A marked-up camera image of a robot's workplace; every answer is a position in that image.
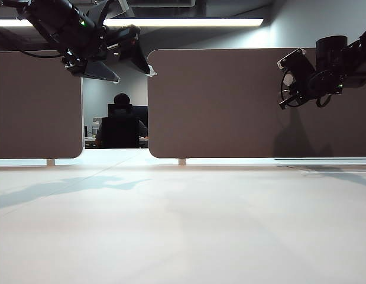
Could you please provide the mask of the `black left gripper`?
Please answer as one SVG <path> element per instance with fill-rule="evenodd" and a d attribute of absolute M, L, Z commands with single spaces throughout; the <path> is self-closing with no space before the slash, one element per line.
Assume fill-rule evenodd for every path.
<path fill-rule="evenodd" d="M 103 21 L 94 22 L 89 18 L 68 20 L 60 29 L 60 39 L 65 45 L 65 68 L 72 75 L 115 84 L 120 82 L 119 76 L 103 62 L 107 55 L 106 27 Z M 149 77 L 157 75 L 142 52 L 139 27 L 124 27 L 120 39 L 119 60 L 130 60 Z"/>

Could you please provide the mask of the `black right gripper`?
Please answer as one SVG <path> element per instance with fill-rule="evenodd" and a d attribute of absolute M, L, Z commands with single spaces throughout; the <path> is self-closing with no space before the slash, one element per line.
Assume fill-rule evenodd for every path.
<path fill-rule="evenodd" d="M 294 80 L 305 87 L 305 92 L 293 89 L 293 94 L 290 93 L 290 89 L 281 89 L 282 101 L 278 104 L 281 109 L 296 108 L 310 100 L 321 102 L 321 98 L 326 95 L 328 97 L 325 102 L 330 102 L 332 95 L 342 93 L 346 75 L 338 70 L 330 69 L 315 72 L 315 68 L 305 54 L 305 50 L 298 48 L 277 62 L 278 68 L 285 71 L 282 78 L 284 85 L 289 86 L 293 83 L 292 80 L 285 80 L 286 74 L 290 72 Z M 284 97 L 285 93 L 289 94 L 288 98 Z"/>

